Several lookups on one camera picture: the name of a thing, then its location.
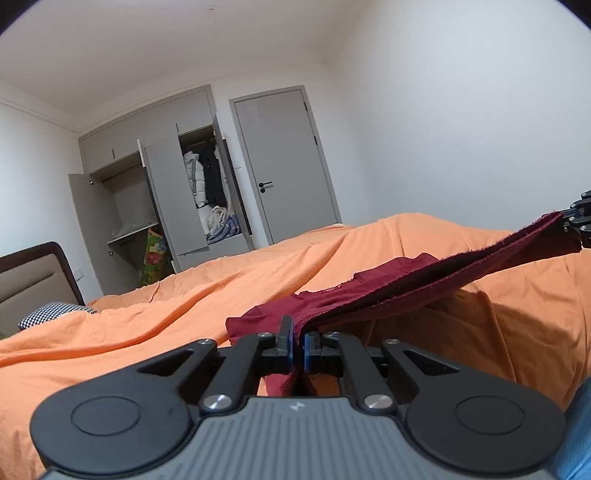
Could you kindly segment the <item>folded clothes pile in wardrobe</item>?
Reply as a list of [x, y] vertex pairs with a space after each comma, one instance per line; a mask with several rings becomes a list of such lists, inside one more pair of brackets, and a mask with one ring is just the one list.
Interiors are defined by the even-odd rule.
[[218, 243], [242, 233], [238, 216], [229, 214], [228, 209], [221, 206], [205, 205], [198, 210], [205, 240], [208, 245]]

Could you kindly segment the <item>brown padded headboard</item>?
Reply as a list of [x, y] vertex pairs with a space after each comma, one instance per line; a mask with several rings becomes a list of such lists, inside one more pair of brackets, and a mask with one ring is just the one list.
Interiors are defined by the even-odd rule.
[[18, 333], [18, 323], [47, 303], [85, 304], [65, 253], [56, 242], [2, 256], [0, 272], [2, 339]]

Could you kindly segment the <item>colourful bag in wardrobe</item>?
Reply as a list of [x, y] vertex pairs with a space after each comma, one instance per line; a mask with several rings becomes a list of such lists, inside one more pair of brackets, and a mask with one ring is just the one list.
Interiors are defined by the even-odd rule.
[[140, 282], [142, 286], [160, 281], [166, 270], [168, 246], [164, 236], [153, 229], [147, 231]]

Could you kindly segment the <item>grey open wardrobe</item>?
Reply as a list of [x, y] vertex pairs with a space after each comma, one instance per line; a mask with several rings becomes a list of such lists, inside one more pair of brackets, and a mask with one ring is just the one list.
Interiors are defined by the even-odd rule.
[[[242, 233], [208, 245], [187, 179], [183, 154], [212, 140], [221, 163], [228, 213]], [[253, 249], [228, 144], [211, 88], [174, 95], [82, 136], [83, 171], [68, 177], [79, 226], [104, 294], [140, 285], [147, 231], [164, 236], [166, 272]]]

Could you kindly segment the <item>hanging clothes in wardrobe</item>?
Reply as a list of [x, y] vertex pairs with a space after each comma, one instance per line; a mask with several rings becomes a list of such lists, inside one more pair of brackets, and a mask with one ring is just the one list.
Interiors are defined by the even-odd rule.
[[193, 199], [198, 208], [204, 206], [228, 208], [224, 191], [221, 163], [212, 140], [197, 145], [197, 150], [183, 154], [183, 163]]

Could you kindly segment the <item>grey room door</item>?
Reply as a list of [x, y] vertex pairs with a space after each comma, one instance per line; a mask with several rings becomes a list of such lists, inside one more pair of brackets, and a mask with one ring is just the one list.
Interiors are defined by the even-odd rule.
[[230, 104], [270, 242], [340, 222], [304, 88], [243, 96]]

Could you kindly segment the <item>dark red garment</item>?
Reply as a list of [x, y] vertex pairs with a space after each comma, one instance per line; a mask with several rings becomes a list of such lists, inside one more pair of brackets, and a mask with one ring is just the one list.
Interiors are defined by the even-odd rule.
[[421, 226], [449, 256], [399, 257], [338, 286], [230, 318], [231, 341], [342, 330], [375, 345], [396, 337], [568, 405], [590, 375], [590, 252], [559, 214], [510, 235], [433, 218]]

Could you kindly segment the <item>orange bed sheet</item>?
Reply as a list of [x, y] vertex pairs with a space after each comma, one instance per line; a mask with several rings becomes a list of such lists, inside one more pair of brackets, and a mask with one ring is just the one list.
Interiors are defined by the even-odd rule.
[[[504, 233], [420, 213], [361, 227], [331, 226], [221, 258], [93, 303], [1, 343], [1, 475], [43, 466], [29, 421], [46, 397], [76, 383], [209, 337], [228, 344], [253, 307], [343, 282], [384, 263], [406, 273], [431, 259], [490, 247]], [[500, 271], [418, 310], [356, 324], [367, 342], [397, 337], [535, 388], [567, 407], [590, 374], [590, 254]]]

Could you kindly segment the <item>checkered blue white pillow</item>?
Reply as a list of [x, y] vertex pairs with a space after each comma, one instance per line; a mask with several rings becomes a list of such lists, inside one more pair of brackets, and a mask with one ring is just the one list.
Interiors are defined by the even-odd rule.
[[33, 326], [53, 321], [63, 315], [78, 311], [90, 314], [96, 313], [94, 309], [85, 305], [77, 305], [65, 302], [50, 302], [25, 316], [17, 324], [17, 327], [20, 331], [23, 331]]

